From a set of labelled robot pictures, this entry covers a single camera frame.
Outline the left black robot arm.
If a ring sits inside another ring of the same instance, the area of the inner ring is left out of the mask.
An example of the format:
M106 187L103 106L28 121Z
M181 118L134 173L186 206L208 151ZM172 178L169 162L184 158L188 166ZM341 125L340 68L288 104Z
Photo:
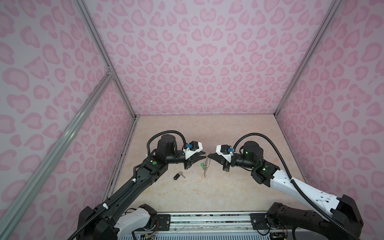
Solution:
M94 209L86 207L81 211L71 240L119 240L139 229L155 229L157 212L152 207L144 204L126 216L124 212L170 164L183 164L187 170L205 158L201 142L187 143L184 135L175 130L155 134L146 148L147 157L133 168L133 176L121 188Z

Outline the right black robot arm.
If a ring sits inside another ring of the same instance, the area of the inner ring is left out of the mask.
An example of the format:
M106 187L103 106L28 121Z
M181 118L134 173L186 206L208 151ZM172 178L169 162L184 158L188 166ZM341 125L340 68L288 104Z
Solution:
M249 170L260 185L278 190L310 207L300 210L282 203L273 203L266 212L264 224L271 229L291 227L315 232L328 240L358 240L364 226L354 199L337 197L301 182L264 159L264 150L254 141L247 141L239 152L229 145L218 145L208 155L228 172L238 167Z

